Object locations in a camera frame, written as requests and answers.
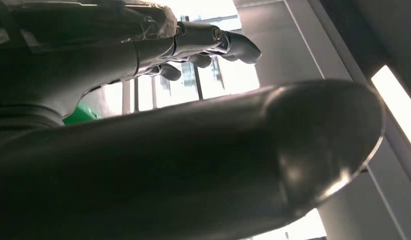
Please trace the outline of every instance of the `plastic wrap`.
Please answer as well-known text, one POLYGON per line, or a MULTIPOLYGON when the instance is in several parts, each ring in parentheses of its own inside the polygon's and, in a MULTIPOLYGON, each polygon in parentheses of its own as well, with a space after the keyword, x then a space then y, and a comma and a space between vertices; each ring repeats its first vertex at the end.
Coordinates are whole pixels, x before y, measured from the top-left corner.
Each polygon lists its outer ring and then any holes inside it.
POLYGON ((169 38, 176 26, 169 7, 139 0, 0 1, 0 46, 33 52, 169 38))

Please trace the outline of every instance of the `window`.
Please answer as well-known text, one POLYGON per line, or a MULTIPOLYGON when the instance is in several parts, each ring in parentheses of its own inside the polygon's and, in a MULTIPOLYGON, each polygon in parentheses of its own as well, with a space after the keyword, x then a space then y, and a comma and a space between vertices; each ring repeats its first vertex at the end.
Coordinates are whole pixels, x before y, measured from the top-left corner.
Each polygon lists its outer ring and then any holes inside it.
POLYGON ((154 108, 153 106, 153 78, 150 76, 140 76, 137 79, 139 111, 147 111, 154 108))
POLYGON ((85 95, 81 102, 100 117, 119 116, 123 113, 123 85, 106 85, 85 95))
MULTIPOLYGON (((241 32, 241 22, 232 0, 204 2, 154 0, 153 2, 171 7, 180 20, 213 24, 223 30, 241 32)), ((260 87, 255 67, 241 61, 230 62, 214 56, 211 65, 206 68, 198 68, 189 62, 171 64, 182 72, 181 79, 168 81, 161 76, 155 77, 153 96, 149 99, 139 99, 139 104, 142 104, 142 101, 156 101, 154 107, 162 108, 201 99, 244 93, 260 87)), ((150 109, 139 107, 140 111, 150 109)))
POLYGON ((411 98, 386 65, 372 77, 372 82, 411 143, 411 98))

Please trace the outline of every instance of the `robotic hand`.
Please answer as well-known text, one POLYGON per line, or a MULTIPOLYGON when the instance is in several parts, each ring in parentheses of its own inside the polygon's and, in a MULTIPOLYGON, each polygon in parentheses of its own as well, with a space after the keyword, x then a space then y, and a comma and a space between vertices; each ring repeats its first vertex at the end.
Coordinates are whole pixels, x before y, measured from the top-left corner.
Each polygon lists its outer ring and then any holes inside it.
POLYGON ((243 35, 176 22, 168 8, 139 1, 0 2, 0 12, 0 106, 42 108, 57 123, 104 85, 144 74, 179 79, 170 61, 203 68, 211 55, 248 64, 261 56, 243 35))
POLYGON ((241 60, 246 64, 255 64, 262 53, 246 36, 224 31, 214 25, 193 22, 178 22, 174 44, 163 58, 148 65, 144 74, 161 75, 170 81, 178 80, 181 72, 167 62, 191 62, 200 68, 208 67, 210 56, 219 55, 231 62, 241 60))

